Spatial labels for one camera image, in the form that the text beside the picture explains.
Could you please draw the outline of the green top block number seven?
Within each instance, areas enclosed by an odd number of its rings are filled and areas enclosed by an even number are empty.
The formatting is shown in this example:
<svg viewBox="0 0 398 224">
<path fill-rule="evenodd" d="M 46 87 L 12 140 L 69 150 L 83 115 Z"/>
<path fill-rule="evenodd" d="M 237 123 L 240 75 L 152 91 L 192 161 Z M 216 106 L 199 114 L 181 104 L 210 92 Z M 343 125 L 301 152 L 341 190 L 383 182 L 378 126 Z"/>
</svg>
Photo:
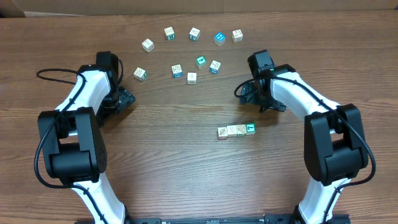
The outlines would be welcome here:
<svg viewBox="0 0 398 224">
<path fill-rule="evenodd" d="M 246 134 L 253 135 L 256 133 L 256 125 L 254 123 L 246 123 Z"/>
</svg>

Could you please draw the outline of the wooden block green R side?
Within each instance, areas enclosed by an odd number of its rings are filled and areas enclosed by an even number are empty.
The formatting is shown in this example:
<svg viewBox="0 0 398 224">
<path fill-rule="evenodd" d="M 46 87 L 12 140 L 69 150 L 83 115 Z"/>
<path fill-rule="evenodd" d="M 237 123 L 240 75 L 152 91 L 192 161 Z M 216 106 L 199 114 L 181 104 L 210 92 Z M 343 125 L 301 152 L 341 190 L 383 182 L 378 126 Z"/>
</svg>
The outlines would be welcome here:
<svg viewBox="0 0 398 224">
<path fill-rule="evenodd" d="M 245 124 L 239 124 L 236 126 L 236 133 L 237 136 L 245 136 L 247 135 L 247 129 L 246 129 L 246 125 Z"/>
</svg>

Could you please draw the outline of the wooden block turtle drawing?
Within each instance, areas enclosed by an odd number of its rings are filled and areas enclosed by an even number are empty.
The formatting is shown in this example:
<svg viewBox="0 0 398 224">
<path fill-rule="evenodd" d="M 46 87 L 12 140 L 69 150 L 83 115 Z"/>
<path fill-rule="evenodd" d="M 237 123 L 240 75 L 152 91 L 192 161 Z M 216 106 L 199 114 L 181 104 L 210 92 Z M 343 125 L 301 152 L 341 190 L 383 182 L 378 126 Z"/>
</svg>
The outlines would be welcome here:
<svg viewBox="0 0 398 224">
<path fill-rule="evenodd" d="M 238 129 L 236 125 L 227 126 L 228 137 L 235 137 L 238 135 Z"/>
</svg>

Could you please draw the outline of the wooden block red side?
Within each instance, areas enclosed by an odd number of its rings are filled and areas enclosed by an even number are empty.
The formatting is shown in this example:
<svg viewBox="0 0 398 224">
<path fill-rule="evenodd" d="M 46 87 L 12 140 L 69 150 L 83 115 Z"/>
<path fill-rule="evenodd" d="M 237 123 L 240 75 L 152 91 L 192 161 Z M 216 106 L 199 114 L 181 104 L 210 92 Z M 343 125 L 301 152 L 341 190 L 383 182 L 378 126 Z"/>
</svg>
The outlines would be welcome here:
<svg viewBox="0 0 398 224">
<path fill-rule="evenodd" d="M 228 129 L 227 127 L 219 127 L 218 128 L 218 139 L 227 139 L 228 138 Z"/>
</svg>

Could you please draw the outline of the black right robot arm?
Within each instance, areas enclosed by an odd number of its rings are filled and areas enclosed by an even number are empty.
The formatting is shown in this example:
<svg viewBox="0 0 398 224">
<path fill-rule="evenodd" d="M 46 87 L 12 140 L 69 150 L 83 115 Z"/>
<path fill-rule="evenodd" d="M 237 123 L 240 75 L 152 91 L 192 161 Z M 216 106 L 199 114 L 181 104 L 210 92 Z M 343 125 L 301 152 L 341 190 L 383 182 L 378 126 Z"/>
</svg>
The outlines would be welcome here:
<svg viewBox="0 0 398 224">
<path fill-rule="evenodd" d="M 289 64 L 275 65 L 267 50 L 249 56 L 248 65 L 252 79 L 235 89 L 235 97 L 259 105 L 261 112 L 290 109 L 303 121 L 303 158 L 311 177 L 293 213 L 265 214 L 264 223 L 350 223 L 348 214 L 333 214 L 338 197 L 376 173 L 359 109 L 324 97 Z"/>
</svg>

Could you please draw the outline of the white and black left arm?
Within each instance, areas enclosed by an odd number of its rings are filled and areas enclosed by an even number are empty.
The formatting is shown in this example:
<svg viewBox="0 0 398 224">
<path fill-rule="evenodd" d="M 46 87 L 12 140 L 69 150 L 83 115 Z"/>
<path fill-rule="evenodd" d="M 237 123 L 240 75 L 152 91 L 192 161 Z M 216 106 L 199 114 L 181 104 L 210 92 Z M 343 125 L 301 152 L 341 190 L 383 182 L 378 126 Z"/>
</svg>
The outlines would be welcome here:
<svg viewBox="0 0 398 224">
<path fill-rule="evenodd" d="M 106 176 L 107 152 L 100 131 L 104 121 L 135 102 L 121 86 L 123 63 L 110 51 L 82 65 L 67 98 L 38 117 L 40 142 L 34 157 L 38 181 L 51 189 L 72 189 L 93 223 L 132 223 Z"/>
</svg>

